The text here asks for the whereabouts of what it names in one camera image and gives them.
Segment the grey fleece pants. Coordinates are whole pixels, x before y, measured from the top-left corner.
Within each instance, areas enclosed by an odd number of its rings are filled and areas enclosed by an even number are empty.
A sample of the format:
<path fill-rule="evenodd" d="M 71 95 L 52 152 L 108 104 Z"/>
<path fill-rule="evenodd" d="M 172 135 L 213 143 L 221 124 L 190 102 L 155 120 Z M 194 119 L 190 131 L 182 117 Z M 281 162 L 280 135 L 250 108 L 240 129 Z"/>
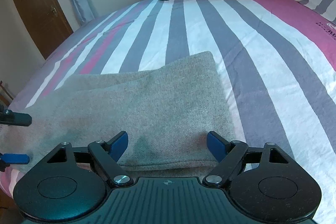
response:
<path fill-rule="evenodd" d="M 227 140 L 235 130 L 210 52 L 153 71 L 73 75 L 25 113 L 29 127 L 3 126 L 1 151 L 26 153 L 22 172 L 64 141 L 86 146 L 125 131 L 129 144 L 119 164 L 131 173 L 215 165 L 210 131 Z"/>

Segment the brown wooden door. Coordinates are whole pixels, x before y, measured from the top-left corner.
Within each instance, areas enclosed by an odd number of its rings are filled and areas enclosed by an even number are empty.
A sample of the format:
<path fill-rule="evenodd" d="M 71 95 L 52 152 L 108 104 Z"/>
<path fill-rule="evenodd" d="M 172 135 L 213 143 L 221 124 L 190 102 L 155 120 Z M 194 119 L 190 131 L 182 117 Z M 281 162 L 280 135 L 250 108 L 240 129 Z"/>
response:
<path fill-rule="evenodd" d="M 72 33 L 58 0 L 13 0 L 26 30 L 47 59 Z"/>

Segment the striped pink grey bedsheet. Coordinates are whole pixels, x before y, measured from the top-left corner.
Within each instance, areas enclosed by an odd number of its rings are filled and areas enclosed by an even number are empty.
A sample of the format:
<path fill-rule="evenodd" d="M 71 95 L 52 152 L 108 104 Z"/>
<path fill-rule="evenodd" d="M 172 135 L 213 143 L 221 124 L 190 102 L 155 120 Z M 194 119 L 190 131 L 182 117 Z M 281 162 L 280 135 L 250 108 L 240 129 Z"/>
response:
<path fill-rule="evenodd" d="M 213 54 L 236 136 L 277 143 L 318 182 L 335 223 L 335 25 L 303 0 L 144 0 L 72 34 L 10 105 L 21 112 L 68 77 L 160 68 Z"/>

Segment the striped pillow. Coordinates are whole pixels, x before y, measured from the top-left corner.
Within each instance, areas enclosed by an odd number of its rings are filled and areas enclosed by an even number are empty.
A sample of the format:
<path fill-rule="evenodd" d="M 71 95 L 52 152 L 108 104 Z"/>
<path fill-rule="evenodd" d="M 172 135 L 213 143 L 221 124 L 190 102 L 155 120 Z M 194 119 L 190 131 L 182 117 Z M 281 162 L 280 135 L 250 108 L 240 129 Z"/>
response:
<path fill-rule="evenodd" d="M 336 0 L 295 0 L 335 24 Z"/>

